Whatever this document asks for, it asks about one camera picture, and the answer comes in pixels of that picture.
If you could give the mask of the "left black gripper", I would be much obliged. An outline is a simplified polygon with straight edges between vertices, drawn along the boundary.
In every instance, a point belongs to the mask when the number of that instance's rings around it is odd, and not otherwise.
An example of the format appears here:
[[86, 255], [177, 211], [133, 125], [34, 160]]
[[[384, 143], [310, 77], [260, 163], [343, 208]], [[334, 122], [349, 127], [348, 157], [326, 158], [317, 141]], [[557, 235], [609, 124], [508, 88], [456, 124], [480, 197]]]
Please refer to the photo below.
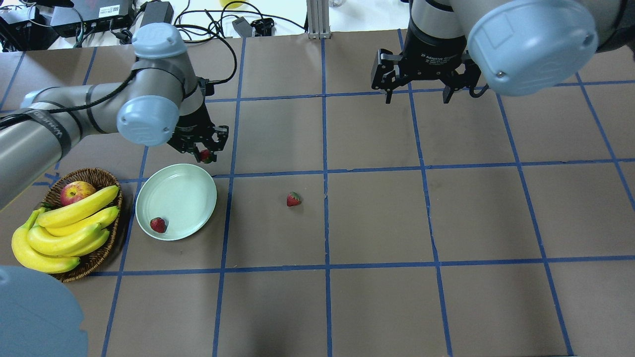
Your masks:
[[218, 154], [224, 150], [228, 138], [229, 126], [214, 124], [208, 108], [200, 107], [188, 115], [179, 116], [167, 144], [181, 153], [193, 154], [197, 161], [201, 161], [197, 144], [202, 144], [212, 152], [212, 161], [217, 162]]

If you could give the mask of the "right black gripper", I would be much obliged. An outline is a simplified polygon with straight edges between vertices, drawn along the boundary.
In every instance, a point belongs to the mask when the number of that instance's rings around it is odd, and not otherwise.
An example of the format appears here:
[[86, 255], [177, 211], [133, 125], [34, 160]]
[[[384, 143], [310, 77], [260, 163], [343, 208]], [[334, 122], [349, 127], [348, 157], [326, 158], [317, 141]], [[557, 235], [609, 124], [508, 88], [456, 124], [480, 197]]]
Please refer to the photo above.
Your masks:
[[476, 88], [482, 75], [481, 68], [463, 55], [449, 58], [431, 58], [415, 55], [407, 58], [405, 52], [393, 54], [384, 48], [377, 51], [371, 70], [371, 88], [385, 91], [385, 103], [391, 104], [393, 90], [412, 81], [440, 81], [443, 104], [449, 104], [455, 91]]

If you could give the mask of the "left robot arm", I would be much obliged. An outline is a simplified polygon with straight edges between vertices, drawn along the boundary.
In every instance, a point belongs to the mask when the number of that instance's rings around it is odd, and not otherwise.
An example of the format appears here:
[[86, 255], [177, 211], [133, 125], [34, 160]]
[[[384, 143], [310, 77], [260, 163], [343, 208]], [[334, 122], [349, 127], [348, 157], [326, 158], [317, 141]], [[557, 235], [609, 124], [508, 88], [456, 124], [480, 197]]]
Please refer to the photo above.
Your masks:
[[[195, 75], [177, 27], [147, 24], [132, 45], [136, 61], [122, 83], [32, 91], [1, 118], [2, 208], [89, 135], [118, 132], [134, 144], [169, 144], [197, 160], [202, 144], [216, 160], [229, 128], [211, 121], [204, 102], [215, 83]], [[3, 357], [85, 357], [82, 319], [73, 294], [50, 274], [1, 267]]]

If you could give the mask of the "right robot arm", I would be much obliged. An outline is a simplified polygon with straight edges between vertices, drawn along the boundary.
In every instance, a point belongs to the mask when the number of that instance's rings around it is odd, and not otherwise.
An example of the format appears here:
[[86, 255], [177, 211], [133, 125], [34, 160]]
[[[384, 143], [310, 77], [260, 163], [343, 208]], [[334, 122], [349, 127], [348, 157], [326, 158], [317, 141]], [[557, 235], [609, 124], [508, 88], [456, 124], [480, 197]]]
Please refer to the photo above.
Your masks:
[[413, 81], [444, 84], [443, 102], [467, 89], [537, 93], [568, 79], [595, 54], [634, 47], [632, 0], [411, 0], [399, 54], [379, 49], [371, 87], [391, 102]]

